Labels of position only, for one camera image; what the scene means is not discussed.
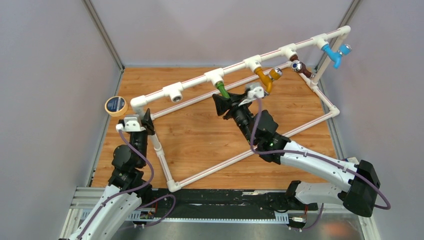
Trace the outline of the green water faucet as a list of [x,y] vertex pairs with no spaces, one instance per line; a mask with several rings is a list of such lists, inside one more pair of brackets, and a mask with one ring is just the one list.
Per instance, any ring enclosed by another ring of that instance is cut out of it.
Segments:
[[230,95],[225,88],[225,84],[222,81],[217,82],[214,86],[220,92],[223,98],[226,98],[226,99],[230,98]]

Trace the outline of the white PVC pipe frame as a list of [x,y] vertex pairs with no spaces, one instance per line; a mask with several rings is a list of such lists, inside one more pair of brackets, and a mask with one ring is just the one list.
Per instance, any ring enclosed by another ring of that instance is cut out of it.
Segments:
[[[333,63],[334,68],[339,68],[342,58],[352,51],[349,45],[344,44],[344,40],[350,32],[350,26],[341,26],[331,32],[321,33],[297,43],[290,43],[276,50],[248,57],[241,62],[207,71],[189,80],[167,85],[153,93],[134,97],[129,103],[132,110],[138,115],[145,112],[144,107],[148,103],[161,98],[167,97],[176,104],[154,113],[152,115],[154,120],[211,98],[214,94],[223,97],[226,101],[232,100],[230,106],[240,108],[251,103],[257,97],[264,97],[268,94],[273,88],[273,82],[282,76],[281,71],[291,68],[328,108],[328,112],[324,115],[285,133],[287,137],[291,137],[340,114],[340,110],[320,90],[318,83],[330,63]],[[310,46],[316,46],[326,54],[316,73],[308,70],[300,61],[297,52],[299,49]],[[187,101],[181,101],[184,90],[207,82],[212,83],[216,89]]]

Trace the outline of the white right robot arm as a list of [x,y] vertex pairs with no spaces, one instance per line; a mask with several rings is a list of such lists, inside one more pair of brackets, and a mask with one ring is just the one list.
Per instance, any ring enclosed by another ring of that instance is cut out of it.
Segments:
[[278,133],[279,125],[267,110],[260,108],[253,115],[250,104],[242,103],[247,98],[245,93],[230,93],[228,97],[213,94],[212,98],[217,115],[234,120],[252,152],[261,159],[298,168],[326,180],[325,183],[293,180],[285,195],[289,208],[296,210],[312,203],[335,204],[366,218],[378,208],[376,200],[381,194],[381,183],[371,162],[335,159]]

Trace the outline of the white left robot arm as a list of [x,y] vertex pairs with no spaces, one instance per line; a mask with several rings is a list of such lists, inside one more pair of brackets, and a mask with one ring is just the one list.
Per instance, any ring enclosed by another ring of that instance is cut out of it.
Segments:
[[108,184],[70,240],[110,240],[137,207],[147,207],[153,201],[152,178],[143,180],[141,171],[145,166],[153,167],[147,160],[148,137],[155,133],[151,111],[127,115],[119,120],[117,131],[121,137],[129,133],[129,139],[124,138],[115,148]]

